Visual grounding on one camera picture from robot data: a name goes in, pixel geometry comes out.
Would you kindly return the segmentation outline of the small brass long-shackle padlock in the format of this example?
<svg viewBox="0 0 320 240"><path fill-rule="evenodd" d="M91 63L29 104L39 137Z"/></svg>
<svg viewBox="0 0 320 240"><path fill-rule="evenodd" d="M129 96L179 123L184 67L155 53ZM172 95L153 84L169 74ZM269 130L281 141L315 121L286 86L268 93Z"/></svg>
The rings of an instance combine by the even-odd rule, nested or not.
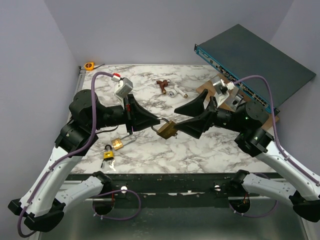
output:
<svg viewBox="0 0 320 240"><path fill-rule="evenodd" d="M137 137L134 134L129 134L123 137L118 137L111 140L111 145L115 151L134 143L137 140Z"/></svg>

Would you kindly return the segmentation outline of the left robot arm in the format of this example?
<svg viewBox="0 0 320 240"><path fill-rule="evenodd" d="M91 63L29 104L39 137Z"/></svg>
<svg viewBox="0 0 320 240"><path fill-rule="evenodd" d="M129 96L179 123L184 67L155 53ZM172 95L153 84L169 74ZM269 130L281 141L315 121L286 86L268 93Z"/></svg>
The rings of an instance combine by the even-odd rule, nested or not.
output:
<svg viewBox="0 0 320 240"><path fill-rule="evenodd" d="M124 98L124 105L106 107L92 90L81 90L74 96L69 110L71 119L61 129L41 174L22 198L8 204L9 210L19 217L18 223L25 224L33 232L49 232L79 203L93 196L104 198L110 194L111 179L101 171L60 191L71 170L98 140L97 130L125 125L132 134L160 123L132 94Z"/></svg>

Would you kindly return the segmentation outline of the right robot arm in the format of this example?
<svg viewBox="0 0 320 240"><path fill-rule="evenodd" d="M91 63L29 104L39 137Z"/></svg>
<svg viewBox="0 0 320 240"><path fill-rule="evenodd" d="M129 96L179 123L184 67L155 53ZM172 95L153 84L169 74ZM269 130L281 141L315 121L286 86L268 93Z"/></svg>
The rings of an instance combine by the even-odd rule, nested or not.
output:
<svg viewBox="0 0 320 240"><path fill-rule="evenodd" d="M210 127L218 127L238 133L237 146L251 157L274 169L285 183L259 177L245 170L239 170L230 182L230 191L241 196L245 192L269 197L291 206L296 214L310 222L320 220L320 177L308 170L287 152L281 153L275 136L262 129L269 114L257 101L249 101L232 112L217 106L215 97L204 90L194 100L176 108L176 114L190 119L177 123L175 129L199 139Z"/></svg>

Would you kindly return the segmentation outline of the large brass padlock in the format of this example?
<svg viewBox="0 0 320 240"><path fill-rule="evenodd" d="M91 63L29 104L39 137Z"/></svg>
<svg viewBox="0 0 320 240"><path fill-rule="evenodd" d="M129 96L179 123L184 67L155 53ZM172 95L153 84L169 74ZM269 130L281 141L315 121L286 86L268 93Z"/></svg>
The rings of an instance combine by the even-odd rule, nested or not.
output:
<svg viewBox="0 0 320 240"><path fill-rule="evenodd" d="M167 140L171 137L174 137L175 133L178 132L177 129L175 129L175 125L176 123L172 120L167 120L164 117L158 117L157 119L159 119L160 121L165 121L165 124L160 127L159 129L155 129L153 126L151 127L151 129L156 132L156 134L158 136L160 136L161 138Z"/></svg>

